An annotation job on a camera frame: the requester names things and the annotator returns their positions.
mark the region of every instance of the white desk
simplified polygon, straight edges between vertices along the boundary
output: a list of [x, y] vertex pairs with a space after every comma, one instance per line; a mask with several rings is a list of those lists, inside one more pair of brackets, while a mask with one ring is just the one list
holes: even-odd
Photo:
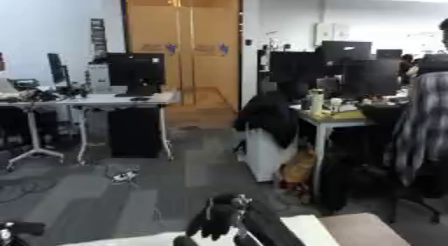
[[8, 169], [11, 170], [14, 167], [14, 163], [22, 160], [24, 158], [30, 157], [35, 154], [45, 154], [53, 157], [57, 157], [61, 160], [64, 159], [62, 153], [55, 151], [50, 151], [42, 148], [41, 142], [39, 140], [39, 135], [36, 126], [36, 117], [34, 115], [34, 110], [38, 107], [57, 107], [57, 106], [68, 106], [72, 108], [79, 109], [80, 112], [80, 131], [81, 131], [81, 149], [78, 153], [77, 161], [79, 164], [84, 165], [86, 162], [84, 160], [84, 153], [87, 148], [87, 131], [86, 131], [86, 115], [87, 113], [94, 109], [114, 109], [114, 108], [159, 108], [160, 113], [160, 130], [162, 143], [167, 152], [169, 160], [173, 160], [173, 155], [171, 151], [171, 143], [167, 138], [166, 132], [166, 121], [165, 121], [165, 106], [173, 104], [179, 101], [179, 94], [177, 92], [164, 92], [161, 94], [155, 94], [153, 96], [148, 96], [148, 101], [131, 101], [130, 97], [117, 98], [114, 94], [91, 94], [87, 98], [77, 98], [77, 99], [65, 99], [61, 101], [49, 101], [49, 102], [18, 102], [18, 103], [1, 103], [0, 106], [12, 106], [23, 109], [28, 115], [28, 123], [30, 127], [30, 134], [33, 142], [32, 150], [17, 156], [9, 160]]
[[322, 170], [322, 163], [325, 158], [325, 143], [326, 137], [331, 133], [331, 129], [335, 128], [348, 128], [348, 127], [362, 127], [373, 125], [366, 118], [315, 118], [309, 113], [298, 110], [300, 119], [309, 122], [310, 124], [316, 126], [316, 142], [315, 142], [315, 153], [316, 153], [316, 164], [314, 168], [313, 175], [313, 192], [315, 198], [319, 199], [319, 188], [320, 188], [320, 175]]

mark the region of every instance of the power strip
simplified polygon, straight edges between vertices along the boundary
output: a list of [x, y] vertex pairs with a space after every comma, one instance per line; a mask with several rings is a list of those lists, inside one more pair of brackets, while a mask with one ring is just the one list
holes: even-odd
[[139, 174], [138, 170], [130, 170], [127, 172], [119, 173], [112, 177], [114, 183], [132, 183]]

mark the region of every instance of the person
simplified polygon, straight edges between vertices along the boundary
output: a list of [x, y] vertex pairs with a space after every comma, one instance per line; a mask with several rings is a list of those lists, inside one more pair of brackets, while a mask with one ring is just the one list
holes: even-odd
[[405, 54], [401, 57], [399, 76], [402, 85], [409, 85], [409, 70], [414, 67], [414, 57], [411, 54]]
[[[448, 49], [448, 18], [440, 24], [443, 44]], [[393, 166], [405, 185], [411, 185], [423, 164], [434, 167], [435, 186], [446, 183], [448, 171], [448, 68], [422, 73], [413, 82], [407, 110], [394, 131], [386, 153], [386, 164]]]

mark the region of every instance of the desk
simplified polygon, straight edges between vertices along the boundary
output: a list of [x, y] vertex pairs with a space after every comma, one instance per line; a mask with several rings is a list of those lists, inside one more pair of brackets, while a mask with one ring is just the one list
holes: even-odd
[[316, 126], [316, 142], [315, 142], [316, 165], [314, 168], [314, 175], [313, 175], [313, 193], [315, 198], [319, 199], [320, 174], [322, 169], [322, 162], [325, 157], [325, 143], [329, 129], [362, 127], [372, 125], [373, 123], [367, 120], [366, 118], [333, 118], [331, 116], [317, 118], [310, 115], [309, 112], [301, 110], [298, 110], [298, 112], [300, 119], [303, 119], [304, 121], [307, 121], [310, 124]]
[[21, 108], [28, 115], [28, 123], [30, 127], [30, 134], [33, 142], [33, 148], [11, 160], [7, 169], [11, 170], [14, 163], [24, 158], [33, 156], [35, 154], [44, 154], [52, 157], [57, 157], [63, 162], [64, 155], [55, 151], [50, 151], [41, 147], [39, 135], [36, 127], [36, 117], [34, 110], [38, 107], [57, 107], [68, 106], [80, 110], [79, 122], [81, 132], [81, 149], [78, 153], [77, 161], [81, 165], [85, 165], [84, 154], [87, 148], [87, 130], [86, 130], [86, 116], [92, 109], [115, 109], [115, 108], [159, 108], [160, 112], [160, 136], [163, 146], [167, 152], [169, 160], [173, 160], [171, 151], [171, 143], [167, 138], [166, 121], [165, 121], [165, 106], [178, 102], [179, 94], [177, 92], [164, 92], [148, 96], [148, 101], [131, 101], [130, 97], [117, 98], [114, 94], [91, 94], [87, 98], [65, 99], [60, 101], [49, 102], [18, 102], [18, 103], [0, 103], [0, 106], [14, 106]]
[[[321, 219], [314, 216], [296, 216], [282, 218], [282, 221], [297, 237], [310, 246], [410, 246], [378, 217], [367, 213]], [[233, 237], [230, 235], [235, 232], [235, 229], [231, 228], [229, 235], [217, 242], [203, 239], [199, 235], [195, 236], [195, 241], [199, 246], [234, 245]], [[137, 238], [70, 244], [70, 246], [168, 246], [173, 245], [175, 237], [183, 234], [169, 232]]]

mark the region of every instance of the bottle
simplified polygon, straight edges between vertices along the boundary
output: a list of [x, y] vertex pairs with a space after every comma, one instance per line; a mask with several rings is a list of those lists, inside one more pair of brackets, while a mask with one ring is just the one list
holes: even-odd
[[322, 114], [322, 106], [324, 104], [324, 90], [311, 90], [311, 115], [319, 116]]

